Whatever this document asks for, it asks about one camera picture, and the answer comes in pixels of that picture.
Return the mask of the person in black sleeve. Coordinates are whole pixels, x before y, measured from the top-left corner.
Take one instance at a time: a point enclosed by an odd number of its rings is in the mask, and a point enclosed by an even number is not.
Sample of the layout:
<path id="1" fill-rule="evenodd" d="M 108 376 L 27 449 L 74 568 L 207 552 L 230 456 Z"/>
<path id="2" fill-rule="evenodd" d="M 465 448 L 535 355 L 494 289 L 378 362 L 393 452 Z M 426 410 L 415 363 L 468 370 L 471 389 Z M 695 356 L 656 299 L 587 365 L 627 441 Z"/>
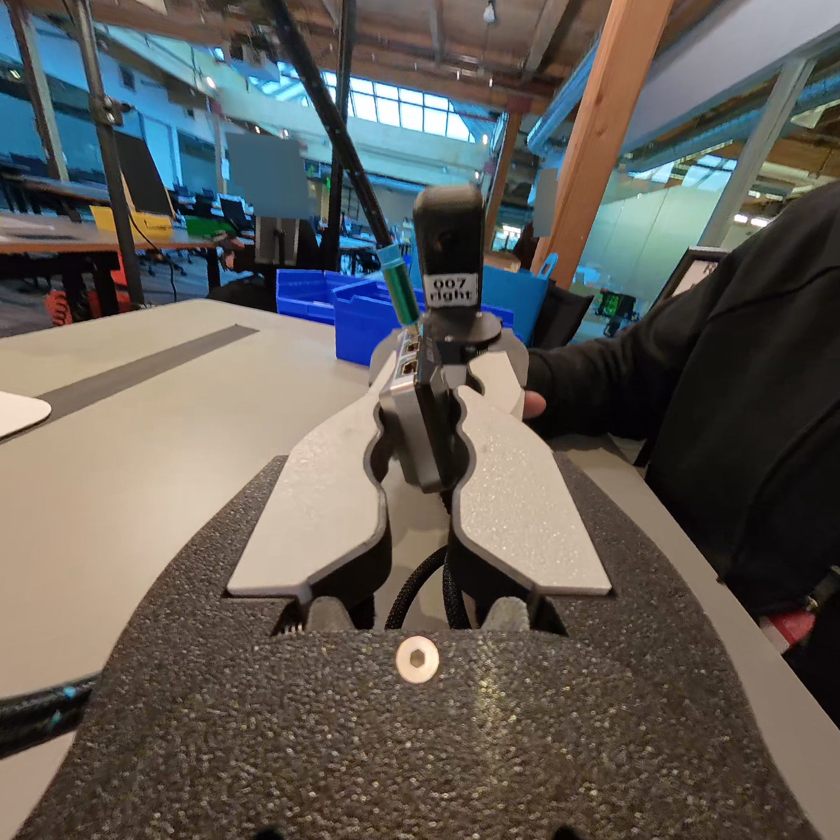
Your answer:
<path id="1" fill-rule="evenodd" d="M 838 183 L 668 304 L 690 352 L 647 482 L 755 620 L 810 612 L 785 658 L 838 723 Z"/>

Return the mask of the thin wooden post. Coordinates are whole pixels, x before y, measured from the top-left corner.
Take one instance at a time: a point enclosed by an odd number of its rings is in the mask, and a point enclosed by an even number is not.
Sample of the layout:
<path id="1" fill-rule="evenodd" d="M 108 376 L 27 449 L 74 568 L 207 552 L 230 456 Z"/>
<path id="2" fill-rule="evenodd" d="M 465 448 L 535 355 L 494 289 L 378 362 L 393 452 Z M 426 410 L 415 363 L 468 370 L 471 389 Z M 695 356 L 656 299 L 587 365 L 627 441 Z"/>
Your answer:
<path id="1" fill-rule="evenodd" d="M 490 250 L 495 236 L 498 212 L 508 180 L 508 173 L 513 152 L 515 151 L 518 132 L 521 127 L 520 112 L 506 112 L 503 120 L 500 148 L 496 166 L 490 181 L 489 192 L 485 201 L 484 249 Z"/>

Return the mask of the black monitor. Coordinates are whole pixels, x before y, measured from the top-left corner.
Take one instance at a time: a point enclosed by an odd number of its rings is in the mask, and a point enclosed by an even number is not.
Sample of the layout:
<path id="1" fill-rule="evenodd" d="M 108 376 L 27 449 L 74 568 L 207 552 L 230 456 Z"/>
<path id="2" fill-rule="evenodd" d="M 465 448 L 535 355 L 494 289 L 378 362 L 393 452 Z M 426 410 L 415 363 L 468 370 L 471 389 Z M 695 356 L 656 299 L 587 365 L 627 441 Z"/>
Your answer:
<path id="1" fill-rule="evenodd" d="M 120 131 L 114 133 L 114 138 L 133 209 L 143 214 L 173 218 L 170 195 L 146 142 Z"/>

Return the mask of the framed poster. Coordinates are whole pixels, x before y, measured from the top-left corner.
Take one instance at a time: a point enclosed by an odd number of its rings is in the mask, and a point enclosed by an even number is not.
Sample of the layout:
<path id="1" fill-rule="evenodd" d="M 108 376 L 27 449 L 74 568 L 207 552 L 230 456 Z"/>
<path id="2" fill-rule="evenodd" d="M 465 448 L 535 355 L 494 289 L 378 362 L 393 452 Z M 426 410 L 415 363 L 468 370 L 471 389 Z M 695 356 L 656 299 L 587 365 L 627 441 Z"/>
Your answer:
<path id="1" fill-rule="evenodd" d="M 651 312 L 660 303 L 693 288 L 711 274 L 729 253 L 728 248 L 707 246 L 687 248 L 648 311 Z"/>

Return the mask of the wooden table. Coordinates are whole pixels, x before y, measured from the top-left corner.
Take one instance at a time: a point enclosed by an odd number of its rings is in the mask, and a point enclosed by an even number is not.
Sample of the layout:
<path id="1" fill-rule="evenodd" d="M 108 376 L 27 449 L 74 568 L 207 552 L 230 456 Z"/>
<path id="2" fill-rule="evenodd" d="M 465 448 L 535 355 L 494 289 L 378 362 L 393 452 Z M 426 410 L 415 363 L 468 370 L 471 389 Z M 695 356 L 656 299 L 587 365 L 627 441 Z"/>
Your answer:
<path id="1" fill-rule="evenodd" d="M 208 287 L 214 289 L 221 284 L 218 249 L 212 239 L 190 238 L 184 229 L 174 227 L 171 242 L 157 246 L 148 241 L 134 243 L 138 258 L 139 253 L 149 250 L 196 251 L 205 258 Z M 82 278 L 90 274 L 101 316 L 120 312 L 112 277 L 115 270 L 122 270 L 123 274 L 117 236 L 102 232 L 94 223 L 77 223 L 63 216 L 2 212 L 1 257 L 2 280 L 69 279 L 71 305 L 81 305 L 85 292 Z M 137 309 L 131 301 L 129 309 Z"/>

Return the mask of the silver multiport hub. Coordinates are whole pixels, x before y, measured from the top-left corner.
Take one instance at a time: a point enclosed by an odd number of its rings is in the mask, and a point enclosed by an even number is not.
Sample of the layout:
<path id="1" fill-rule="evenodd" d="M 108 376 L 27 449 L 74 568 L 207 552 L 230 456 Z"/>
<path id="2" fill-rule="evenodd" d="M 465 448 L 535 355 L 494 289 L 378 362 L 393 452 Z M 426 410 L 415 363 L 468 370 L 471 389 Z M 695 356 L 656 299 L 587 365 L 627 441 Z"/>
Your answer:
<path id="1" fill-rule="evenodd" d="M 435 342 L 418 327 L 396 338 L 395 365 L 380 391 L 381 416 L 406 482 L 427 494 L 455 484 L 455 409 Z"/>

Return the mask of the yellow plastic bin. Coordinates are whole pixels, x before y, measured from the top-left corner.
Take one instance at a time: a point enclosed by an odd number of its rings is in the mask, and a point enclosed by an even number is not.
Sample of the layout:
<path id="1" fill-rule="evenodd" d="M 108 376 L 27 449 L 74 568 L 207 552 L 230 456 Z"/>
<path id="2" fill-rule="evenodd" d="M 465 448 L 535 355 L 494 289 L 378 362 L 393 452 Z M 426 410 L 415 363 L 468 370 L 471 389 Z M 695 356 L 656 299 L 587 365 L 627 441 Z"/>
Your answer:
<path id="1" fill-rule="evenodd" d="M 117 233 L 112 209 L 109 206 L 90 205 L 93 222 L 102 232 Z M 157 246 L 173 240 L 172 221 L 168 216 L 129 210 L 130 228 L 136 242 L 147 241 Z"/>

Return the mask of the black stand pole with clamps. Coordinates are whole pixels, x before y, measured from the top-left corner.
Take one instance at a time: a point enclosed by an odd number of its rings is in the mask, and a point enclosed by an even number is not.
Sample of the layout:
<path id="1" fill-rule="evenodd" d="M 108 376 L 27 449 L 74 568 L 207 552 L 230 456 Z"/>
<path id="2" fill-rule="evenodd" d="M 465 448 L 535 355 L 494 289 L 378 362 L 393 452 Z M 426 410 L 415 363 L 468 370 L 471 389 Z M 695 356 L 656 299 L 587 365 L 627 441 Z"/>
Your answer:
<path id="1" fill-rule="evenodd" d="M 75 29 L 75 38 L 88 86 L 89 112 L 97 132 L 106 177 L 114 231 L 119 244 L 122 270 L 134 308 L 145 304 L 140 263 L 133 238 L 131 211 L 123 188 L 119 152 L 114 128 L 122 124 L 120 107 L 107 95 L 98 57 L 89 1 L 65 1 L 64 7 Z"/>

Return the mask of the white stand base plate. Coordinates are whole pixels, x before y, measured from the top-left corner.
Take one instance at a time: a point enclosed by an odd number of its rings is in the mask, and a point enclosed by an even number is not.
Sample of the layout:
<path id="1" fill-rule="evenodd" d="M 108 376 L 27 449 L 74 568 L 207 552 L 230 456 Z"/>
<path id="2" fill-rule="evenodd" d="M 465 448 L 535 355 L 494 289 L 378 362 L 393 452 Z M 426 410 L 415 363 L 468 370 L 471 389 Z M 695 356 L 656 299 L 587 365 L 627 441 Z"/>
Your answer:
<path id="1" fill-rule="evenodd" d="M 43 423 L 51 405 L 39 398 L 1 391 L 1 440 Z"/>

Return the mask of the thick wooden post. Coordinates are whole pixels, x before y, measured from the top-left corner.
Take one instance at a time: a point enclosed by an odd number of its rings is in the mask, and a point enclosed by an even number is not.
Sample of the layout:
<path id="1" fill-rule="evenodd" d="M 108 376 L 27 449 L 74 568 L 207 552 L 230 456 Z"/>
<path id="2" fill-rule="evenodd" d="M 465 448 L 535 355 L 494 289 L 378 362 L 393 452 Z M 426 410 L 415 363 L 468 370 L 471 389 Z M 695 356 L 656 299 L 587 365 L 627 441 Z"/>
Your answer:
<path id="1" fill-rule="evenodd" d="M 553 219 L 535 257 L 558 260 L 551 279 L 569 289 L 629 121 L 664 32 L 671 1 L 615 1 L 560 168 Z"/>

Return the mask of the small green-lit screen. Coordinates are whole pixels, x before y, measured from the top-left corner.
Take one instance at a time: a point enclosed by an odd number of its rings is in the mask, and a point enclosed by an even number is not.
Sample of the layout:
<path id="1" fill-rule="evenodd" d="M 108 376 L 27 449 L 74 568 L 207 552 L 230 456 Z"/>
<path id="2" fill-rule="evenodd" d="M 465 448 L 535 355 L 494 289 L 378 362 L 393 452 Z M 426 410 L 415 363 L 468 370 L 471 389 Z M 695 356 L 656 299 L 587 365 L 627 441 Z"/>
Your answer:
<path id="1" fill-rule="evenodd" d="M 636 303 L 633 296 L 603 288 L 597 296 L 593 314 L 606 320 L 605 334 L 614 335 L 634 320 Z"/>

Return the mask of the blue plastic bin with tab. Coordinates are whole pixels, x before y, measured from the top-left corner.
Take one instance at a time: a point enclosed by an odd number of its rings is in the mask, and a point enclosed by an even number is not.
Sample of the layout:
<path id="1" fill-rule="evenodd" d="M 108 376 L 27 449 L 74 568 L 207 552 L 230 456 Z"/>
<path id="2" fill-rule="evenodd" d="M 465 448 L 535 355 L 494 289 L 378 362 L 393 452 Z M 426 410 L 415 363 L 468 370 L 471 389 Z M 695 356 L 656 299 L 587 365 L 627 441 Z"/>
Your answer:
<path id="1" fill-rule="evenodd" d="M 534 274 L 522 269 L 514 255 L 497 252 L 484 255 L 481 305 L 510 311 L 511 328 L 526 345 L 530 345 L 557 259 L 556 254 L 550 254 Z"/>

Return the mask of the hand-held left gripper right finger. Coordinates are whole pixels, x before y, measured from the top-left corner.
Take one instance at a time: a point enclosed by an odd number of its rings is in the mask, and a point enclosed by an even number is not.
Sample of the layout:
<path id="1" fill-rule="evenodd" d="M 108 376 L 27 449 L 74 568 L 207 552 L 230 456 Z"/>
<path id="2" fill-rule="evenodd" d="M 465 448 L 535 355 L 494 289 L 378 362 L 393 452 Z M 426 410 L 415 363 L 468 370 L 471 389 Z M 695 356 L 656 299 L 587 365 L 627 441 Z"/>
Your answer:
<path id="1" fill-rule="evenodd" d="M 612 583 L 552 449 L 522 420 L 466 385 L 458 437 L 469 463 L 452 526 L 473 596 L 608 595 Z"/>

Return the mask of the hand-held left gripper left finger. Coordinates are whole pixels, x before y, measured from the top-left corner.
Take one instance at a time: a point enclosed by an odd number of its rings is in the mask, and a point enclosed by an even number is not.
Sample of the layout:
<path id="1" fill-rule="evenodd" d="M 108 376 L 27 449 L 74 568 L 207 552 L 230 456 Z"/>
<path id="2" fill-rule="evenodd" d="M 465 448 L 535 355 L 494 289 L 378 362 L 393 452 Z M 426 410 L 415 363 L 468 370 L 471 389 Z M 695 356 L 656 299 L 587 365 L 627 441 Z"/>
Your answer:
<path id="1" fill-rule="evenodd" d="M 292 449 L 228 594 L 368 597 L 382 585 L 392 549 L 378 407 L 368 391 Z"/>

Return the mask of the red white band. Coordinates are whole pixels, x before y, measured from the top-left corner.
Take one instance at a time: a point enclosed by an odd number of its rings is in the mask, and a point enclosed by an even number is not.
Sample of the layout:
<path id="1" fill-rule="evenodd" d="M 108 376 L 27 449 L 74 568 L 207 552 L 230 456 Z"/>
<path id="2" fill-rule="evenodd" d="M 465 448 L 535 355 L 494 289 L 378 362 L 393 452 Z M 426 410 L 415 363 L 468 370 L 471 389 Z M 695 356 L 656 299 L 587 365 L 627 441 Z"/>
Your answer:
<path id="1" fill-rule="evenodd" d="M 815 615 L 806 610 L 776 613 L 762 616 L 759 627 L 773 649 L 780 655 L 784 655 L 810 636 L 815 619 Z"/>

